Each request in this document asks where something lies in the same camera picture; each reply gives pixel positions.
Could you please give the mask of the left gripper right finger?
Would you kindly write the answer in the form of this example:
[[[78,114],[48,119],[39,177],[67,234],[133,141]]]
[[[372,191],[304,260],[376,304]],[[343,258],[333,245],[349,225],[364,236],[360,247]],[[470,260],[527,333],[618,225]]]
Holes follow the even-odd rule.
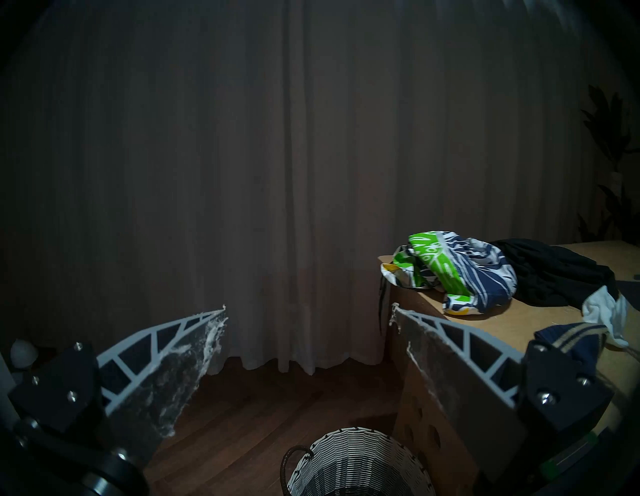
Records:
[[[585,437],[613,391],[558,345],[497,337],[392,304],[390,323],[427,396],[488,481],[520,481]]]

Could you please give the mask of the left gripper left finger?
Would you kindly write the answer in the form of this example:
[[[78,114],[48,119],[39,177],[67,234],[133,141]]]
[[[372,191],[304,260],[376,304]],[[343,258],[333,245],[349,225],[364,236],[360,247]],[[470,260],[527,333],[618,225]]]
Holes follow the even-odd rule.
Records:
[[[226,308],[137,331],[96,354],[75,342],[8,393],[22,419],[146,465],[221,351]]]

